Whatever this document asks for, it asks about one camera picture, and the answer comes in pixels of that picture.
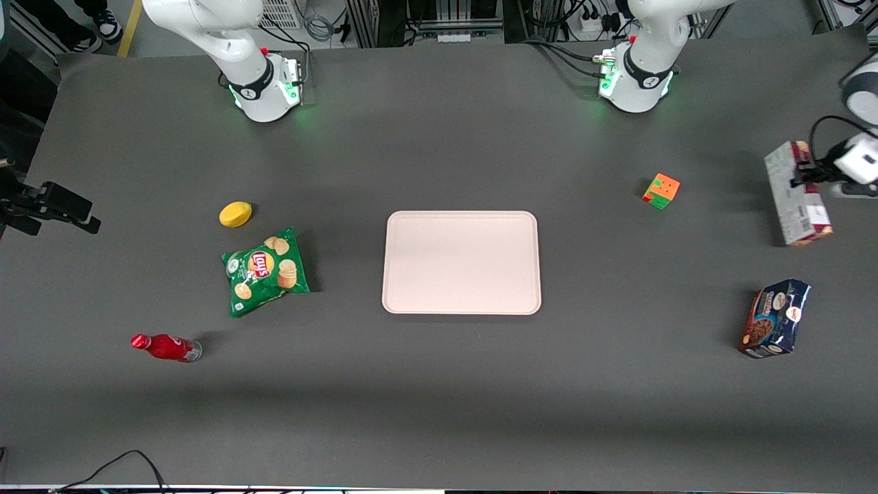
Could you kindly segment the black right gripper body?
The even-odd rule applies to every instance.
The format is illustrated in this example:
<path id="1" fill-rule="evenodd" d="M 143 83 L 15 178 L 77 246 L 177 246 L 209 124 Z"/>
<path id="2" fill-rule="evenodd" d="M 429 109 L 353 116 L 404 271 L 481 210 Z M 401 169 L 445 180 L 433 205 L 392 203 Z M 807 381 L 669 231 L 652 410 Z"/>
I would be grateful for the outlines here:
<path id="1" fill-rule="evenodd" d="M 34 201 L 28 196 L 30 187 L 19 181 L 13 165 L 7 161 L 1 166 L 1 231 L 12 228 L 35 237 L 42 226 L 34 218 Z"/>

